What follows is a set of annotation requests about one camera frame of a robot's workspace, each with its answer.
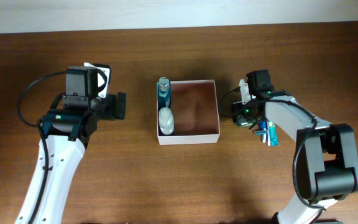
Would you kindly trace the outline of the green white soap packet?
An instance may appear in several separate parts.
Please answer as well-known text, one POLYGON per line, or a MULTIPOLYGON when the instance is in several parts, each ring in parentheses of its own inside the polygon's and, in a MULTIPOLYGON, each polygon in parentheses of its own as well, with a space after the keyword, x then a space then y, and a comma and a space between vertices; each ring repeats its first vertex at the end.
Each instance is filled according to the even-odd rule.
POLYGON ((241 128, 251 125, 251 123, 249 121, 243 120, 243 119, 239 119, 239 120, 235 121, 234 124, 241 128))

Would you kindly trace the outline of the blue mouthwash bottle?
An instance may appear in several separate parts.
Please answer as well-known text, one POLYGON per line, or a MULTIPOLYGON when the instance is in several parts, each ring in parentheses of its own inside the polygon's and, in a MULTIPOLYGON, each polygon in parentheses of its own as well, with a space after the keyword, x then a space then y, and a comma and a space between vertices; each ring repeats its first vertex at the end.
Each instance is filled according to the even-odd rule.
POLYGON ((166 77, 161 77, 157 83, 158 109, 171 106, 171 83, 166 77))

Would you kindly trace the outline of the clear gel bottle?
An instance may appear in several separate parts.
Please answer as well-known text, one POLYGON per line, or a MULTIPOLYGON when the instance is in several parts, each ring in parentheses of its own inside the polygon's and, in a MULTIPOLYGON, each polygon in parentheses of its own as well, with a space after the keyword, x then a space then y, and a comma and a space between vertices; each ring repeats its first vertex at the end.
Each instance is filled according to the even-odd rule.
POLYGON ((170 135, 174 131, 174 118, 170 108, 163 107, 158 112, 158 124, 164 135, 170 135))

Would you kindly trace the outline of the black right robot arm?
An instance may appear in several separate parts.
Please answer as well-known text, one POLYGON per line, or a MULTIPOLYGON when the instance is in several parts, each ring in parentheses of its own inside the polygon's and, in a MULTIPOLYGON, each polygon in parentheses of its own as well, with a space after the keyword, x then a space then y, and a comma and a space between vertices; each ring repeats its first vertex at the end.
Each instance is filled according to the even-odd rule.
POLYGON ((279 126, 295 141, 292 179, 295 194, 273 223, 318 223, 332 205, 358 192, 358 155, 354 130, 332 124, 302 107, 286 90, 276 90, 268 70, 255 70, 235 89, 241 101, 232 104, 235 125, 253 128, 273 144, 279 126))

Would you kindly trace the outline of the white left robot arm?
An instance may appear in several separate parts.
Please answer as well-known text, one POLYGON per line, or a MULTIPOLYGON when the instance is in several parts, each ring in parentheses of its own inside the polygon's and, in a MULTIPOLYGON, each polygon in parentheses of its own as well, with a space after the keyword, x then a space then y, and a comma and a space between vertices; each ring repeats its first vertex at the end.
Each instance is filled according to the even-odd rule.
POLYGON ((108 93, 111 67, 70 66, 65 91, 33 125, 40 134, 37 163, 16 223, 60 223, 76 168, 100 120, 123 120, 126 94, 108 93))

